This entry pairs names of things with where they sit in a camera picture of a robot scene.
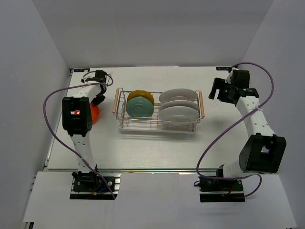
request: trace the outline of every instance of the teal plate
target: teal plate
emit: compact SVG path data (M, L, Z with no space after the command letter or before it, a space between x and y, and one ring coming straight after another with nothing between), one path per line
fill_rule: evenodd
M135 97L127 102L126 111L130 117L148 118L153 114L153 104L143 97Z

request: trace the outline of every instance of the wooden handle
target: wooden handle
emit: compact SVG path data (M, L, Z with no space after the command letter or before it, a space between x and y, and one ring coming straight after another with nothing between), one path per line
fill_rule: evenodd
M115 114L116 108L117 108L117 105L118 105L119 92L120 92L120 89L117 88L117 89L116 89L116 93L115 93L115 99L114 99L114 104L113 104L113 110L112 110L112 113L113 113L113 114Z
M203 107L202 92L199 92L199 102L200 102L201 117L204 118L204 107Z

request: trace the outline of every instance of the plate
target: plate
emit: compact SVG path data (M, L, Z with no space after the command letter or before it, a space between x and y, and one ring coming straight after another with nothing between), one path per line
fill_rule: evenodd
M148 99L149 101L151 101L151 103L154 105L154 99L153 99L153 96L152 94L150 94L149 92L147 91L144 91L144 90L135 90L133 92L131 92L128 97L127 97L127 101L135 98L135 97L143 97L145 99Z
M153 104L143 97L135 97L127 102L126 111L130 117L151 117Z
M188 100L193 102L195 99L197 99L197 93L186 88L171 89L163 92L159 97L160 103L162 104L174 100Z
M174 101L169 101L167 103L162 104L159 107L159 112L161 112L162 110L168 108L168 107L172 107L172 106L186 106L189 108L192 108L196 111L199 110L198 104L188 101L188 100L174 100Z
M186 106L172 106L159 112L159 119L175 122L194 122L199 119L199 113Z

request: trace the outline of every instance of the wire rack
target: wire rack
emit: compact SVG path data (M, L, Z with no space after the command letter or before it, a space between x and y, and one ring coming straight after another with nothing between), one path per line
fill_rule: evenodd
M155 100L151 117L130 117L126 112L126 104L127 97L131 92L132 91L125 91L123 88L118 88L116 90L112 113L116 116L116 119L119 120L119 128L121 130L194 133L196 131L196 125L204 118L202 92L200 91L196 91L198 96L194 101L199 107L199 119L193 122L160 120L159 107L161 106L161 103L159 101L159 96L162 92L149 92Z

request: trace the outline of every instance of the gray wall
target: gray wall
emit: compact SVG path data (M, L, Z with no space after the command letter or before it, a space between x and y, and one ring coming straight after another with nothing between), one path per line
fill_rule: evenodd
M279 175L298 228L305 228L304 9L305 1L274 0L243 58L262 64L274 77L274 96L264 113L274 131L287 140ZM248 69L252 86L265 99L270 92L268 77Z
M33 0L69 67L231 64L272 0Z
M0 30L0 228L19 229L51 140L42 103L69 70L31 0L2 0ZM59 102L48 106L53 124Z

